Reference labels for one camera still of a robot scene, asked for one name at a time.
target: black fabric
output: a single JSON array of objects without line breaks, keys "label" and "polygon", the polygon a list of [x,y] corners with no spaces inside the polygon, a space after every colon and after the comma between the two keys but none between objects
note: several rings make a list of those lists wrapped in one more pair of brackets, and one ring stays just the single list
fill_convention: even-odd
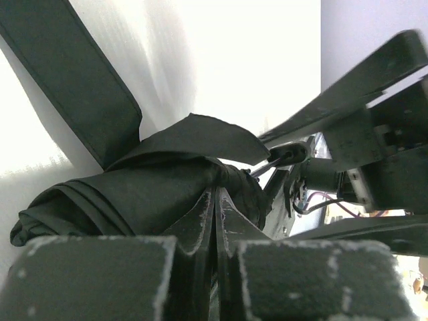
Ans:
[{"label": "black fabric", "polygon": [[[19,213],[11,243],[22,246],[41,235],[158,235],[190,211],[210,186],[225,187],[237,209],[263,225],[270,202],[257,181],[210,156],[262,160],[268,154],[264,146],[246,130],[220,120],[186,119],[143,141],[109,171],[42,192]],[[234,150],[233,139],[246,149]]]},{"label": "black fabric", "polygon": [[103,169],[139,143],[141,111],[66,0],[0,0],[0,34]]}]

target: gray wall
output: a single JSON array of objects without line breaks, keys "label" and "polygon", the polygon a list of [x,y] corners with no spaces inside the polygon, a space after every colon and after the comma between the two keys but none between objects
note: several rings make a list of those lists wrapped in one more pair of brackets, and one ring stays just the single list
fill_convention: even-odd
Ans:
[{"label": "gray wall", "polygon": [[404,29],[428,38],[427,0],[322,0],[321,89]]}]

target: floor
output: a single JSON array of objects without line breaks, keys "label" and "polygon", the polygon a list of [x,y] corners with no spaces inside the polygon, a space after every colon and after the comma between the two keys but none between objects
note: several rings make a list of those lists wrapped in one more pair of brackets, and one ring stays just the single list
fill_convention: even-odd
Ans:
[{"label": "floor", "polygon": [[[319,1],[70,2],[144,106],[141,138],[189,112],[260,134],[319,94]],[[171,68],[185,75],[186,90],[166,81]],[[0,88],[2,280],[20,252],[9,244],[18,212],[53,184],[101,168],[2,38]]]}]

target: black garment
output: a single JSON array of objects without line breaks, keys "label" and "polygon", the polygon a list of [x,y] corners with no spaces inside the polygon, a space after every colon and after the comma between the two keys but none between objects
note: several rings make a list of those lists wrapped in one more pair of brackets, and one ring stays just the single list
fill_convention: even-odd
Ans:
[{"label": "black garment", "polygon": [[158,235],[213,185],[225,187],[237,209],[262,227],[270,204],[257,181],[213,156],[255,164],[268,155],[243,128],[191,114],[105,173],[44,191],[19,213],[11,243],[41,235]]}]

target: black cable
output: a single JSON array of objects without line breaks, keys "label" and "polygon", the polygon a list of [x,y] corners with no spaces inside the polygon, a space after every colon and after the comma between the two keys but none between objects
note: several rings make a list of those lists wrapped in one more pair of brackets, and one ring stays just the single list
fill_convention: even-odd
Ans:
[{"label": "black cable", "polygon": [[315,206],[312,206],[309,209],[299,209],[299,207],[293,202],[293,209],[301,215],[307,215],[313,211],[316,211],[317,209],[321,209],[325,206],[329,206],[330,204],[337,204],[340,202],[343,202],[343,199],[331,199],[329,201],[325,201],[323,203],[319,203]]}]

